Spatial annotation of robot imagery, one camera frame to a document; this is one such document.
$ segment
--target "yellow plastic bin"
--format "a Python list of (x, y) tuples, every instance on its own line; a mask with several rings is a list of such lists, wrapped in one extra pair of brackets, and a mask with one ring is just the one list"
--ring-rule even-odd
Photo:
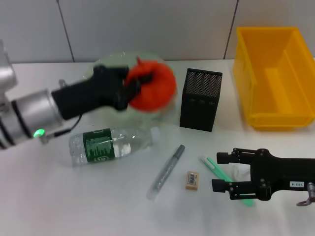
[(238, 27), (233, 67), (246, 122), (258, 129), (315, 118), (315, 62), (296, 27)]

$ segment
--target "plastic water bottle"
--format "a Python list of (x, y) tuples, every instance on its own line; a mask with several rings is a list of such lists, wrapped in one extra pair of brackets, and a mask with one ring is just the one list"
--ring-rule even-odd
[(101, 129), (73, 135), (69, 148), (74, 166), (111, 160), (145, 149), (159, 139), (157, 127)]

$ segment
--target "white tiled wall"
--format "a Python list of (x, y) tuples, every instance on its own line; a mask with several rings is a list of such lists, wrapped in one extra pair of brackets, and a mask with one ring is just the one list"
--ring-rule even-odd
[[(58, 0), (0, 0), (12, 62), (69, 62)], [(59, 0), (75, 61), (147, 51), (164, 59), (234, 58), (237, 26), (297, 26), (315, 56), (314, 0)]]
[(315, 56), (315, 0), (239, 0), (226, 59), (235, 57), (238, 26), (297, 26)]
[(72, 61), (56, 0), (0, 0), (0, 39), (12, 62)]
[(236, 0), (61, 0), (75, 61), (111, 52), (222, 59)]

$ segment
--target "red plush toy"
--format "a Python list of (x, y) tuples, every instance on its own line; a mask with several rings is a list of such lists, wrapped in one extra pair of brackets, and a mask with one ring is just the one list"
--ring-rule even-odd
[(126, 84), (139, 76), (151, 74), (152, 81), (141, 86), (141, 93), (130, 105), (144, 112), (154, 112), (167, 106), (176, 93), (176, 81), (172, 70), (157, 61), (137, 58), (138, 64), (132, 68), (126, 78)]

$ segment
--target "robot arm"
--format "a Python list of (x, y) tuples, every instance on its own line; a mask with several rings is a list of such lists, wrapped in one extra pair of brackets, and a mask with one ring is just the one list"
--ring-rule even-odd
[[(15, 72), (0, 41), (0, 149), (7, 149), (27, 139), (62, 126), (68, 120), (102, 106), (124, 110), (149, 83), (152, 75), (135, 78), (124, 86), (128, 67), (97, 66), (93, 76), (82, 82), (49, 92), (39, 91), (8, 101), (5, 92), (14, 87)], [(66, 129), (44, 135), (42, 142), (69, 132)]]
[(213, 191), (220, 193), (228, 191), (231, 200), (257, 198), (268, 201), (277, 191), (291, 190), (307, 191), (308, 204), (315, 202), (315, 159), (278, 158), (263, 148), (258, 150), (234, 148), (231, 154), (218, 152), (217, 162), (241, 163), (251, 167), (250, 181), (212, 180)]

